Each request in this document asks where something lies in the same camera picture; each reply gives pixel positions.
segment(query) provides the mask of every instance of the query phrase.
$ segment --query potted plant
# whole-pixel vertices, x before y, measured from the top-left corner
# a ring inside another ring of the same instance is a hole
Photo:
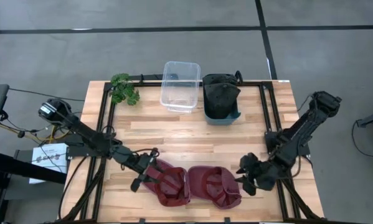
[[[111,102],[117,104],[126,100],[128,105],[135,105],[139,101],[139,91],[135,90],[129,74],[120,73],[113,75],[111,84],[113,85],[113,91],[110,93]]]

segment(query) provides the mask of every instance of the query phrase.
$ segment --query wood plank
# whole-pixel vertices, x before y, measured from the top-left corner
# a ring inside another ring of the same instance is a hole
[[[90,82],[85,101],[82,121],[91,128],[96,127],[104,82]],[[298,113],[288,82],[273,81],[274,91],[282,128],[290,127]],[[231,126],[211,126],[204,118],[202,89],[199,101],[192,113],[174,113],[160,105],[160,87],[138,87],[141,100],[135,106],[120,103],[115,108],[113,127],[116,137],[132,150],[156,147],[160,159],[174,166],[189,169],[192,166],[222,166],[235,175],[240,158],[248,152],[261,160],[268,158],[263,140],[266,131],[261,106],[260,92],[254,86],[242,86],[238,97],[241,117]],[[275,128],[273,110],[267,93],[271,124]],[[79,158],[73,159],[69,167],[71,176]],[[66,194],[62,213],[66,214],[78,200],[85,186],[89,161],[85,161],[77,172]],[[230,217],[235,222],[281,221],[281,212],[276,188],[272,191],[258,190],[251,197],[242,190],[242,203],[230,210],[219,210],[212,202],[193,198],[181,207],[164,207],[156,196],[141,186],[134,193],[130,184],[137,176],[132,170],[122,170],[114,160],[106,165],[99,222],[222,222]],[[312,168],[304,159],[301,172],[295,178],[297,191],[305,202],[318,214],[323,215]],[[290,198],[287,198],[291,211]],[[92,213],[92,203],[88,215]]]

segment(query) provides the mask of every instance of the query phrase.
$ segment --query wooden tabletop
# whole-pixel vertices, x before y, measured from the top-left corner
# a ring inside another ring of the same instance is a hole
[[[88,87],[81,121],[92,129],[97,126],[104,83],[93,81]],[[289,82],[273,81],[273,87],[282,128],[288,128],[298,119],[291,85]],[[255,86],[239,88],[241,92],[237,101],[242,115],[230,126],[211,126],[204,119],[202,88],[199,90],[199,102],[192,113],[179,114],[160,105],[160,87],[138,87],[141,99],[137,105],[121,103],[115,108],[113,127],[117,132],[116,137],[131,150],[156,147],[161,153],[160,159],[186,170],[196,165],[222,166],[237,177],[235,173],[243,155],[252,152],[261,160],[267,158],[263,138],[266,127],[259,89]],[[266,92],[266,95],[272,127],[276,127],[269,93]],[[109,102],[103,124],[107,123]],[[75,158],[71,161],[67,181],[80,160]],[[81,165],[70,183],[62,205],[62,215],[70,211],[83,193],[89,160]],[[230,217],[234,222],[282,221],[276,187],[270,192],[257,190],[256,196],[251,197],[240,186],[242,203],[230,210],[219,210],[212,202],[198,198],[192,198],[185,206],[164,207],[143,186],[136,193],[130,190],[136,176],[128,169],[122,171],[114,160],[108,161],[98,222],[138,222],[140,218],[145,218],[147,222],[222,222],[224,217]],[[302,160],[301,172],[294,178],[294,183],[312,211],[323,216],[313,171],[305,160]],[[93,192],[87,217],[92,215],[94,196]],[[292,217],[290,196],[286,189],[285,197],[289,216]]]

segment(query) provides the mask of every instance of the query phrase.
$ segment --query blue container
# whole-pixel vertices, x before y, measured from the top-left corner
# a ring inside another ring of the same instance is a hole
[[[207,100],[205,98],[204,84],[203,84],[203,96],[204,96],[204,116],[205,116],[205,120],[207,121],[208,124],[211,124],[211,125],[230,125],[241,115],[241,113],[237,109],[237,100],[236,100],[235,103],[233,103],[233,105],[232,105],[231,112],[229,113],[229,115],[226,118],[224,118],[224,119],[212,119],[212,118],[207,116],[207,113],[205,111],[205,109],[206,109],[205,103],[206,103]]]

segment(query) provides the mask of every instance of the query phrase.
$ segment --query white paper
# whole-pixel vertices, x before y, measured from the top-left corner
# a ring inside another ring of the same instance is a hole
[[[67,173],[66,161],[67,145],[64,143],[58,144],[45,144],[41,147],[35,147],[32,151],[32,164],[46,167],[47,169],[56,170],[59,172]],[[45,182],[44,180],[30,178],[30,184],[38,184]]]

